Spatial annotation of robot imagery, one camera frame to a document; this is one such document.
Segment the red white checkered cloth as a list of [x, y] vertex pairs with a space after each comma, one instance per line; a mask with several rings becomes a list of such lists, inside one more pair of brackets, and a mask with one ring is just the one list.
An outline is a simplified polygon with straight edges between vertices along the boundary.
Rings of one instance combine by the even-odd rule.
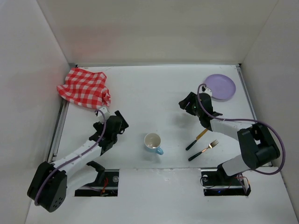
[[104, 72], [72, 68], [64, 84], [57, 86], [57, 92], [66, 101], [81, 107], [89, 109], [109, 107], [111, 95], [106, 87], [106, 80]]

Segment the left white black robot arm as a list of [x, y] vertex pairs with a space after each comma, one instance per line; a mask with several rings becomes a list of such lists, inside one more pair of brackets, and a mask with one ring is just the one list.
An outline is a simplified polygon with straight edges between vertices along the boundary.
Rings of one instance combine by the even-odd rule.
[[36, 206], [41, 206], [49, 213], [57, 210], [67, 195], [68, 182], [78, 171], [89, 166], [94, 169], [87, 178], [103, 177], [105, 168], [95, 162], [118, 140], [129, 127], [120, 111], [110, 115], [106, 107], [95, 111], [99, 121], [93, 124], [96, 132], [77, 150], [52, 163], [42, 162], [31, 181], [27, 195]]

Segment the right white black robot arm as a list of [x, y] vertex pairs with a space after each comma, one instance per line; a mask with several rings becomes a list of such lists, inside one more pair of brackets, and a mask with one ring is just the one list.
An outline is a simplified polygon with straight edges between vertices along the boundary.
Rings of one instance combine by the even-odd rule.
[[178, 104], [190, 115], [198, 117], [205, 129], [238, 141], [241, 154], [217, 166], [218, 180], [256, 170], [280, 157], [280, 150], [265, 124], [252, 119], [223, 118], [221, 113], [214, 111], [208, 94], [190, 92]]

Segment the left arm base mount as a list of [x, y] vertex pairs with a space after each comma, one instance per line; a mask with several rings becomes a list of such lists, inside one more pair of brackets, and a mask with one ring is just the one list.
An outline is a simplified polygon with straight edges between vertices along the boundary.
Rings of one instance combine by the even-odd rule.
[[119, 170], [109, 169], [92, 183], [88, 183], [75, 191], [75, 197], [117, 197]]

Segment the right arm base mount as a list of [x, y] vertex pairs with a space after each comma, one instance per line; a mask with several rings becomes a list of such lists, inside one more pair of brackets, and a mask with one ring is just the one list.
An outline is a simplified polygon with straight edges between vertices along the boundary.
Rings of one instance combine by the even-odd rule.
[[204, 196], [249, 196], [251, 185], [243, 174], [221, 179], [217, 169], [202, 169], [200, 184]]

